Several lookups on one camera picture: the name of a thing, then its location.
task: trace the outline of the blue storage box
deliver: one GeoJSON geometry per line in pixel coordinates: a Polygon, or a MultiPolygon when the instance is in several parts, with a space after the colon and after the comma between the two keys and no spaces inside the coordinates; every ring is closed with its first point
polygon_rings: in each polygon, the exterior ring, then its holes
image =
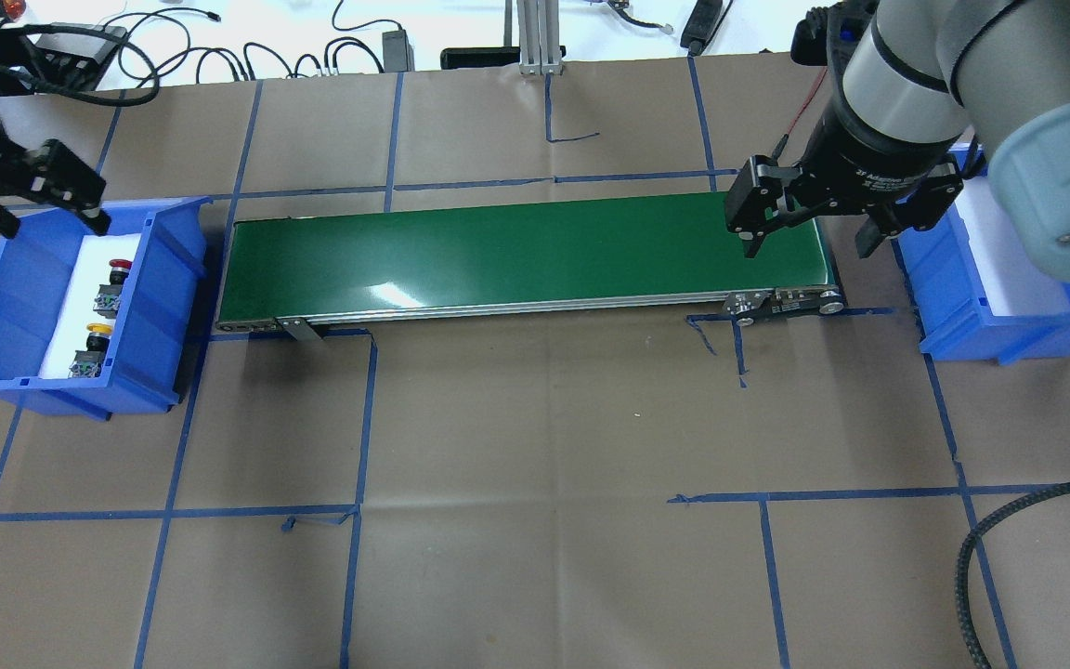
{"type": "Polygon", "coordinates": [[[110,235],[137,233],[137,253],[95,378],[39,377],[88,229],[71,213],[51,209],[26,216],[14,240],[0,240],[0,398],[47,415],[96,420],[175,406],[180,397],[172,385],[184,331],[196,283],[204,276],[197,215],[210,201],[103,204],[113,219],[110,235]]]}
{"type": "MultiPolygon", "coordinates": [[[[957,159],[963,162],[960,153],[957,159]]],[[[1000,364],[1070,355],[1070,285],[1029,263],[1013,224],[987,194],[983,177],[969,180],[965,194],[969,189],[980,195],[969,195],[967,211],[962,213],[959,201],[934,229],[908,229],[899,238],[924,323],[919,350],[937,361],[995,359],[1000,364]],[[967,225],[964,216],[980,221],[967,225]],[[969,226],[977,241],[999,243],[974,246],[969,226]],[[976,250],[983,250],[980,270],[976,250]],[[987,293],[983,275],[994,293],[987,293]]]]}

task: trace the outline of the red wire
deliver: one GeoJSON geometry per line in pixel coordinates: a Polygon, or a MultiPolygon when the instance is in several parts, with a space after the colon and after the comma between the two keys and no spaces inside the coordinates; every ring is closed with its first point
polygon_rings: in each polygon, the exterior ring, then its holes
{"type": "Polygon", "coordinates": [[[807,111],[807,107],[811,106],[812,101],[815,98],[815,94],[820,92],[820,86],[824,83],[824,76],[827,74],[827,67],[822,67],[820,70],[820,76],[815,77],[815,83],[813,83],[812,89],[807,92],[807,98],[804,101],[804,106],[799,107],[799,112],[795,115],[795,118],[791,119],[791,125],[786,126],[785,135],[791,135],[791,132],[795,131],[795,125],[798,125],[799,118],[804,116],[804,111],[807,111]]]}

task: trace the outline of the conveyor belt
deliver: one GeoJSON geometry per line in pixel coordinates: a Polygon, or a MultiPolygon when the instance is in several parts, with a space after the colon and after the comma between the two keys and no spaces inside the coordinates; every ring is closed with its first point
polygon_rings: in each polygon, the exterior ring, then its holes
{"type": "Polygon", "coordinates": [[[255,221],[234,227],[217,326],[521,314],[836,285],[819,228],[755,259],[724,194],[255,221]]]}

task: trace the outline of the blue plastic bin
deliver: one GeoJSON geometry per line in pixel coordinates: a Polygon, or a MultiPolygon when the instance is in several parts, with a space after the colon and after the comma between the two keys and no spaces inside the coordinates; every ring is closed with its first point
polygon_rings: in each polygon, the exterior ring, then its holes
{"type": "MultiPolygon", "coordinates": [[[[1070,355],[1070,310],[1052,316],[994,316],[968,230],[956,206],[934,229],[899,238],[933,360],[997,360],[1070,355]]],[[[1070,285],[1059,284],[1070,302],[1070,285]]]]}
{"type": "Polygon", "coordinates": [[[163,413],[196,283],[204,276],[199,214],[209,198],[107,202],[110,234],[140,233],[102,376],[39,378],[88,229],[62,209],[26,216],[0,240],[0,398],[47,415],[163,413]]]}

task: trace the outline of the green conveyor belt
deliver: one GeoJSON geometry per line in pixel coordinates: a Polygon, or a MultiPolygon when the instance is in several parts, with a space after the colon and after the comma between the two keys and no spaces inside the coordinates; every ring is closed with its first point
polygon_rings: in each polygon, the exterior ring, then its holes
{"type": "Polygon", "coordinates": [[[256,221],[234,227],[219,326],[721,300],[835,284],[819,229],[759,257],[722,223],[724,194],[256,221]]]}

